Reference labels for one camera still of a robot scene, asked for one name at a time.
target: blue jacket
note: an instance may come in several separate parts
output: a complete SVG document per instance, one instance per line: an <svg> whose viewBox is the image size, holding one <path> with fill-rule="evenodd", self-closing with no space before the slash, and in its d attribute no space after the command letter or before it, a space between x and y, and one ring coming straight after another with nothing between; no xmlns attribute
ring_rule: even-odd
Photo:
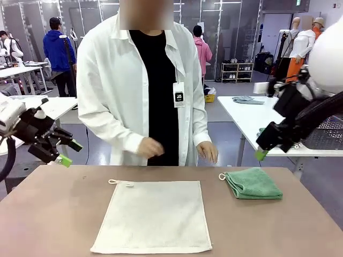
<svg viewBox="0 0 343 257"><path fill-rule="evenodd" d="M43 39L45 56L51 62L51 69L53 71L69 71L68 55L65 50L63 39L59 36L63 35L60 31L50 30ZM75 54L69 38L67 38L69 44L69 51L71 60L76 63Z"/></svg>

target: white button-up shirt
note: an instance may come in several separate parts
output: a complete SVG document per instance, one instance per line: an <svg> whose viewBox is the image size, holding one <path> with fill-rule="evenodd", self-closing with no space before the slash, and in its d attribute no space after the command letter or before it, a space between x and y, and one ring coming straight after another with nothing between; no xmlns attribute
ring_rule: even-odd
<svg viewBox="0 0 343 257"><path fill-rule="evenodd" d="M112 145L111 165L146 165L136 153L149 136L148 75L129 31L119 29L118 15L89 31L78 49L79 118ZM185 107L178 108L179 165L196 165L195 147L211 141L198 51L180 24L165 34L166 54L185 89Z"/></svg>

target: black t-shirt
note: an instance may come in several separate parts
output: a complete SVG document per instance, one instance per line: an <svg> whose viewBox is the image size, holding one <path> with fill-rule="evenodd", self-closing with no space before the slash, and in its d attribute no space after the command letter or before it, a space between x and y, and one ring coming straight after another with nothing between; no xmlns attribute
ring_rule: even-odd
<svg viewBox="0 0 343 257"><path fill-rule="evenodd" d="M175 67L166 54L166 35L149 36L130 31L144 62L149 80L149 137L161 143L165 153L148 160L149 166L178 166L178 116L174 108Z"/></svg>

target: black pants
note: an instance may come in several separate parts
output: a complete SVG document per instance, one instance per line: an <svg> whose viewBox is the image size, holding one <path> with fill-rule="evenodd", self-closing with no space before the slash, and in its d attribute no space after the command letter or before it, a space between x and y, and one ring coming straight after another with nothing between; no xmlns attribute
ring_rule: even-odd
<svg viewBox="0 0 343 257"><path fill-rule="evenodd" d="M73 84L72 74L70 71L63 72L62 74L55 77L55 81L58 87L60 97L66 97L65 85L68 89L70 97L76 97L76 89Z"/></svg>

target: hand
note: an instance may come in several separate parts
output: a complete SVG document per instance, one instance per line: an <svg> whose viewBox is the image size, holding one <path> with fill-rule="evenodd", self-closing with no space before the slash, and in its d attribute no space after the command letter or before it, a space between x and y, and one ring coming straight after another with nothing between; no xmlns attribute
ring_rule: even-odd
<svg viewBox="0 0 343 257"><path fill-rule="evenodd" d="M211 142L201 142L198 144L197 150L202 158L206 158L209 162L217 163L218 150Z"/></svg>
<svg viewBox="0 0 343 257"><path fill-rule="evenodd" d="M137 154L149 159L154 156L160 156L165 153L162 145L152 138L143 138L138 147Z"/></svg>
<svg viewBox="0 0 343 257"><path fill-rule="evenodd" d="M295 59L295 63L298 64L300 62L300 60L301 60L301 57L298 55Z"/></svg>

